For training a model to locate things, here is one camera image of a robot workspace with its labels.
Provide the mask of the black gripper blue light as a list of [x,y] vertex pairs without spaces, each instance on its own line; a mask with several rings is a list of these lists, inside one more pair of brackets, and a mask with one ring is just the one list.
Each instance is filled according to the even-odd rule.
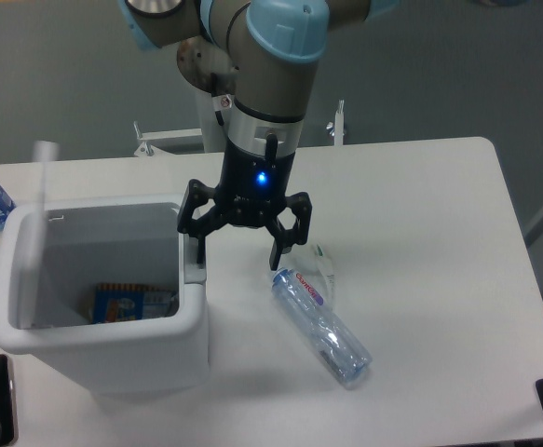
[[[269,268],[278,269],[280,258],[293,245],[308,240],[312,203],[306,192],[286,196],[294,155],[278,155],[278,140],[267,139],[263,152],[256,155],[228,142],[224,152],[221,178],[216,188],[197,179],[186,187],[177,230],[197,241],[197,263],[204,264],[206,237],[223,226],[265,227],[274,239]],[[200,217],[195,212],[213,201]],[[294,222],[286,228],[279,215],[288,209]]]

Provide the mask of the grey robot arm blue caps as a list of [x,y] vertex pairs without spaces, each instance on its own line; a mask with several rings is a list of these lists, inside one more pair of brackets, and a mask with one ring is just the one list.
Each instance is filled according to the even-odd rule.
[[226,226],[265,228],[269,263],[307,242],[309,195],[286,192],[330,31],[393,8],[390,1],[122,1],[141,48],[201,37],[237,68],[220,181],[187,185],[178,230],[198,241]]

